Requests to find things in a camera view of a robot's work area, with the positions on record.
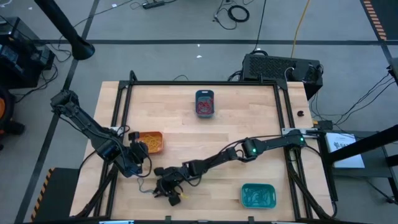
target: orange and black hazard stripe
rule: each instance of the orange and black hazard stripe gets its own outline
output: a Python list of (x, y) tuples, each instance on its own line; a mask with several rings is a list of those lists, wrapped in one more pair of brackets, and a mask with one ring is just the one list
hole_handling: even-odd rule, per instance
[(366, 10), (371, 17), (372, 23), (376, 28), (377, 34), (379, 34), (380, 39), (387, 40), (386, 32), (384, 31), (379, 18), (377, 18), (377, 14), (373, 9), (372, 3), (370, 1), (363, 1), (363, 3), (365, 4)]
[(47, 188), (47, 185), (49, 184), (49, 180), (50, 180), (50, 177), (51, 177), (51, 174), (52, 174), (53, 171), (54, 171), (54, 168), (49, 169), (49, 171), (47, 172), (47, 175), (45, 176), (45, 180), (44, 180), (42, 189), (40, 190), (39, 197), (37, 198), (37, 201), (36, 201), (35, 207), (33, 209), (32, 215), (30, 216), (30, 221), (31, 222), (33, 222), (35, 220), (36, 214), (39, 211), (40, 203), (43, 200), (45, 189)]

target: yellow cable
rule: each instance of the yellow cable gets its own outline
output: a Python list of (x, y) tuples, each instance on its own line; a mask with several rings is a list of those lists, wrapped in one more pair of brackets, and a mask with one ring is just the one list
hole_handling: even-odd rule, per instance
[(294, 48), (295, 48), (295, 46), (296, 46), (297, 33), (299, 32), (301, 22), (302, 22), (303, 19), (304, 19), (304, 16), (305, 16), (305, 13), (306, 13), (306, 11), (307, 11), (307, 7), (308, 7), (308, 5), (310, 4), (310, 1), (311, 1), (311, 0), (307, 0), (307, 3), (306, 3), (306, 5), (305, 5), (304, 11), (303, 11), (303, 14), (301, 15), (301, 18), (300, 18), (300, 22), (298, 22), (298, 26), (297, 26), (297, 28), (296, 28), (296, 34), (294, 35), (292, 54), (290, 55), (290, 58), (293, 57)]

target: orange bowl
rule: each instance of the orange bowl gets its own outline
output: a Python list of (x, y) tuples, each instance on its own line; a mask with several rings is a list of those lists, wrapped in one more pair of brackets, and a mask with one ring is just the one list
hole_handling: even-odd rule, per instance
[(138, 141), (142, 141), (148, 146), (149, 153), (163, 150), (163, 135), (159, 131), (140, 132)]

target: wooden table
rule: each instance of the wooden table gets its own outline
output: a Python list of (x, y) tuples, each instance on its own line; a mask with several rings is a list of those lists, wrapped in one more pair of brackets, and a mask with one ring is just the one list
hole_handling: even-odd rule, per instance
[[(312, 119), (302, 83), (288, 83), (289, 95), (297, 128), (312, 127)], [(95, 120), (109, 126), (113, 114), (118, 82), (103, 82), (95, 111)], [(216, 113), (213, 119), (200, 119), (195, 114), (195, 92), (210, 89), (215, 93)], [(283, 93), (280, 91), (287, 115)], [(297, 111), (304, 111), (303, 117)], [(119, 112), (120, 123), (123, 103)], [(151, 154), (153, 166), (181, 166), (182, 162), (204, 159), (216, 154), (223, 146), (249, 136), (280, 134), (275, 96), (271, 86), (133, 86), (127, 124), (134, 131), (161, 131), (165, 149)], [(318, 149), (315, 140), (308, 145)], [(93, 151), (90, 141), (85, 156)], [(333, 213), (322, 161), (308, 149), (302, 150), (302, 161), (309, 191), (323, 209)], [(83, 166), (70, 215), (77, 214), (98, 188), (103, 161), (97, 155)], [(149, 163), (144, 162), (145, 174)], [(156, 176), (145, 178), (143, 189), (154, 189)], [(273, 209), (246, 209), (240, 202), (240, 190), (245, 183), (272, 184), (277, 191)], [(164, 220), (294, 220), (292, 200), (283, 149), (263, 153), (250, 163), (228, 162), (208, 171), (198, 187), (183, 183), (188, 198), (171, 207), (167, 198), (154, 198), (139, 191), (136, 177), (119, 175), (114, 198), (112, 219)], [(103, 199), (105, 211), (108, 191)], [(302, 195), (297, 188), (301, 216), (305, 216)]]

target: white paper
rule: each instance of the white paper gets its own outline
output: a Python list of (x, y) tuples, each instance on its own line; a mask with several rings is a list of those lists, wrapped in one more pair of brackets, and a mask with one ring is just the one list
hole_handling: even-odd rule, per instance
[[(326, 140), (330, 152), (341, 149), (342, 147), (348, 146), (356, 142), (353, 134), (339, 134), (339, 133), (327, 133)], [(343, 159), (342, 161), (336, 161), (334, 163), (336, 168), (365, 168), (363, 164), (362, 156), (355, 155), (353, 157)]]

